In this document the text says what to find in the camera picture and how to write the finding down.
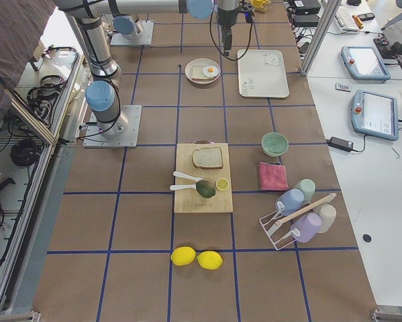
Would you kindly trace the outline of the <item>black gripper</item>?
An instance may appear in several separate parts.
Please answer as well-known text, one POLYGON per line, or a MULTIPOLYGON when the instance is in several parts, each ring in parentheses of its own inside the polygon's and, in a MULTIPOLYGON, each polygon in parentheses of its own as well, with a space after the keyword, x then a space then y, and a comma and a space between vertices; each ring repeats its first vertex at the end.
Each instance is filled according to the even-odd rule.
POLYGON ((217 9, 217 22, 221 28, 223 55, 228 56, 228 50, 232 49, 232 27, 236 24, 237 9, 227 11, 217 9))

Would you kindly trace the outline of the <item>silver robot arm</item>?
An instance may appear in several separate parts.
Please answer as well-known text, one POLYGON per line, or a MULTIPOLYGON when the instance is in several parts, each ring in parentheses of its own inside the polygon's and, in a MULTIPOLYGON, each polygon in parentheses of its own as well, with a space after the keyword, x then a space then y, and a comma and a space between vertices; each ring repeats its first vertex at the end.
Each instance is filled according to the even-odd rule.
POLYGON ((72 16, 87 50, 93 82, 85 98, 97 122, 98 134, 108 140, 123 134, 128 118, 121 111, 118 85, 121 68, 111 57, 101 14, 92 6, 98 1, 55 1, 59 10, 72 16))
POLYGON ((135 32, 137 23, 130 16, 139 13, 188 13, 198 20, 212 18, 215 13, 221 28, 224 56, 232 49, 232 27, 242 8, 239 1, 109 1, 108 4, 114 29, 122 35, 135 32))

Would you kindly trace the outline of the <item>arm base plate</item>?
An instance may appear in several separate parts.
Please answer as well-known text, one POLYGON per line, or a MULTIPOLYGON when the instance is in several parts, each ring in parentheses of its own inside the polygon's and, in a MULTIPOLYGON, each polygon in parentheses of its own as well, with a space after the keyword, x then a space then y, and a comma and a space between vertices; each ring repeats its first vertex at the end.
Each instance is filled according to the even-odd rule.
POLYGON ((91 113, 90 122, 83 138, 84 148, 135 148, 138 143, 142 106, 122 105, 121 115, 117 123, 102 134, 100 129, 106 130, 105 124, 97 123, 94 113, 91 113))
POLYGON ((114 19, 114 33, 111 37, 111 46, 150 46, 152 44, 152 34, 154 22, 133 21, 127 19, 114 19))

